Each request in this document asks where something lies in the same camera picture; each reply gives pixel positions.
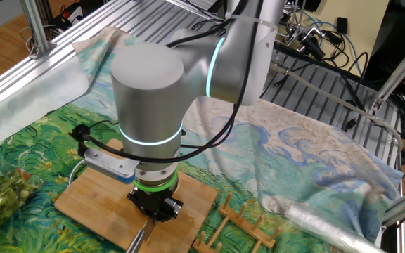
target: painted tablecloth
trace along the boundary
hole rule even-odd
[[[78,124],[116,120],[110,64],[119,50],[136,43],[143,42],[107,27],[93,39],[73,44],[91,84],[87,93],[0,143],[0,159],[46,181],[1,227],[0,252],[124,252],[53,204],[81,160],[68,133]],[[205,143],[223,127],[231,110],[232,104],[220,100],[197,99],[184,118],[187,134],[182,143]],[[109,124],[97,125],[91,134],[106,143],[121,137],[117,126]],[[255,222],[266,215],[260,228],[269,235],[282,227],[276,246],[262,245],[258,252],[338,251],[280,215],[292,202],[327,212],[373,242],[388,204],[399,197],[395,186],[401,179],[401,173],[339,129],[262,100],[240,109],[224,144],[180,162],[178,169],[219,193],[201,229],[206,242],[223,219],[217,207],[229,192],[232,208],[239,210],[248,202],[246,219]],[[218,241],[223,243],[221,252],[249,252],[255,244],[231,222],[214,245]]]

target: blue cable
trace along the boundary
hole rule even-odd
[[[331,23],[329,23],[329,22],[322,22],[322,21],[314,22],[314,23],[311,24],[310,26],[316,25],[316,26],[318,27],[317,24],[327,24],[327,25],[331,25],[332,27],[334,27],[335,29],[337,29],[337,27],[336,27],[334,24],[331,24]],[[355,49],[354,45],[352,44],[351,39],[349,39],[348,36],[346,36],[346,34],[344,34],[343,36],[344,36],[344,37],[349,41],[349,43],[351,44],[352,51],[354,52],[354,57],[357,59],[356,49]],[[359,74],[362,75],[362,71],[360,70],[359,62],[356,62],[356,65],[357,65],[357,70],[359,71]]]

